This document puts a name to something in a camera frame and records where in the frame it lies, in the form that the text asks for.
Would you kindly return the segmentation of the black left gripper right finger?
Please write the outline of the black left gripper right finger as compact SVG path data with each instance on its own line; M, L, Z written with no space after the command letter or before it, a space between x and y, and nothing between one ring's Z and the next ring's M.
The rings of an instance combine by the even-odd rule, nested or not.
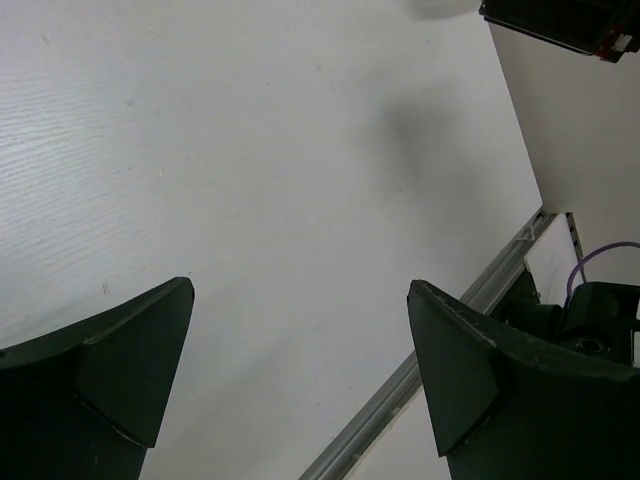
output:
M639 371L551 344L416 280L411 333L454 479L635 479Z

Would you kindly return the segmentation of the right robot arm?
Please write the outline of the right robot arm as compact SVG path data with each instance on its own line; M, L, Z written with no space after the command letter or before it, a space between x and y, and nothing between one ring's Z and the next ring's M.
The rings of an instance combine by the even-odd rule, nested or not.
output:
M484 0L485 21L610 63L639 51L635 0Z

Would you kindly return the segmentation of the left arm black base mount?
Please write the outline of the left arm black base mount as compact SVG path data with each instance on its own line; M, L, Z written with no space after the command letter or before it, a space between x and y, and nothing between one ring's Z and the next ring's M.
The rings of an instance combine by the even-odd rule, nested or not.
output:
M522 273L490 316L551 344L614 363L634 364L639 288L587 282L567 304L543 304L529 272Z

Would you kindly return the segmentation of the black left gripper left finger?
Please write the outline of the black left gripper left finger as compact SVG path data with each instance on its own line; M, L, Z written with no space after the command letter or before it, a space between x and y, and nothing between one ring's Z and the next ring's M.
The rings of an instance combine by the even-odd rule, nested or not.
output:
M195 289L173 278L1 351L4 479L137 479L155 447Z

